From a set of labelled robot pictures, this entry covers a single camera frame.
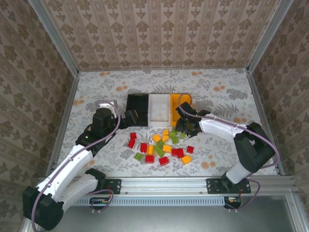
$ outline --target red block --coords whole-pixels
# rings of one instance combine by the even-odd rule
[[[147,144],[146,143],[141,143],[141,145],[140,145],[140,152],[141,153],[146,153],[147,152]]]
[[[193,153],[193,150],[194,150],[194,147],[192,147],[192,146],[188,146],[188,147],[187,147],[187,153],[192,154],[192,153]]]
[[[178,148],[178,149],[177,149],[177,157],[178,157],[179,159],[181,159],[181,158],[184,157],[183,149],[182,149],[182,148]]]
[[[134,144],[135,144],[135,139],[130,139],[130,142],[127,146],[132,149]]]
[[[161,165],[161,166],[164,166],[164,165],[166,165],[166,164],[169,163],[169,160],[168,160],[168,158],[165,156],[165,157],[160,158],[160,159],[159,159],[159,162],[160,162],[160,165]]]
[[[131,139],[136,139],[136,138],[137,138],[137,137],[136,137],[136,133],[131,133],[131,134],[130,134],[130,138],[131,138]]]
[[[171,155],[176,157],[177,156],[177,149],[172,149]]]
[[[154,156],[146,156],[145,163],[154,163],[155,157]]]

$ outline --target floral tablecloth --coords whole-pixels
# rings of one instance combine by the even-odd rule
[[[75,100],[65,134],[58,164],[69,154],[77,137],[91,123],[96,101],[117,100],[120,112],[126,109],[128,93],[182,93],[193,97],[193,108],[205,109],[237,123],[260,123],[251,89],[244,69],[149,70],[81,72]],[[79,174],[94,167],[107,176],[209,176],[222,175],[238,161],[235,145],[212,134],[199,133],[193,138],[180,139],[174,147],[195,148],[192,162],[183,165],[180,159],[167,155],[169,164],[160,166],[134,159],[140,143],[153,144],[151,137],[165,128],[131,127],[118,130]],[[137,133],[133,149],[127,147],[131,132]],[[263,169],[261,175],[275,175],[274,168]]]

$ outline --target yellow bin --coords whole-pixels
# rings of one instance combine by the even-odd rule
[[[177,120],[180,118],[179,114],[176,111],[176,108],[178,107],[178,99],[180,97],[180,93],[172,93],[170,95],[170,125],[172,127],[176,126]],[[180,104],[188,102],[190,104],[190,96],[189,95],[183,95]]]

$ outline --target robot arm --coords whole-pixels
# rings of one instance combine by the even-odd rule
[[[206,110],[196,112],[187,102],[181,104],[181,107],[192,115],[207,115],[210,119],[188,116],[178,107],[176,110],[181,118],[176,124],[177,131],[187,133],[191,137],[199,132],[212,133],[235,143],[239,162],[224,173],[218,182],[219,186],[216,189],[221,189],[221,192],[229,193],[235,189],[239,192],[238,183],[251,173],[257,172],[275,155],[275,151],[265,141],[240,128],[235,128],[229,121],[215,120],[217,117]],[[255,122],[250,125],[240,124],[239,127],[247,128],[268,140],[262,127]]]
[[[113,101],[113,105],[117,107],[117,102]],[[109,136],[115,130],[117,124],[117,115],[113,107],[108,103],[98,102],[99,109],[93,115],[93,122],[86,127],[84,132],[76,140],[76,145],[65,158],[65,160],[41,183],[35,188],[28,186],[23,192],[23,210],[24,216],[31,219],[31,213],[39,194],[42,196],[39,199],[35,210],[35,223],[42,226],[46,230],[52,230],[61,220],[66,210],[74,204],[78,199],[94,190],[101,190],[105,183],[105,174],[102,172],[90,169],[77,182],[68,187],[68,184],[98,152],[104,147],[108,141],[106,140],[89,147],[87,150],[74,155],[106,136]],[[125,118],[120,118],[120,127],[126,127],[135,124],[138,116],[135,111],[125,112]]]

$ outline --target wall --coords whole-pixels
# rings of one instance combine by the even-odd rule
[[[79,69],[245,67],[279,0],[43,0]]]
[[[309,1],[294,0],[253,72],[282,162],[309,209]]]
[[[22,191],[44,176],[72,76],[26,0],[0,1],[0,231],[17,231]]]

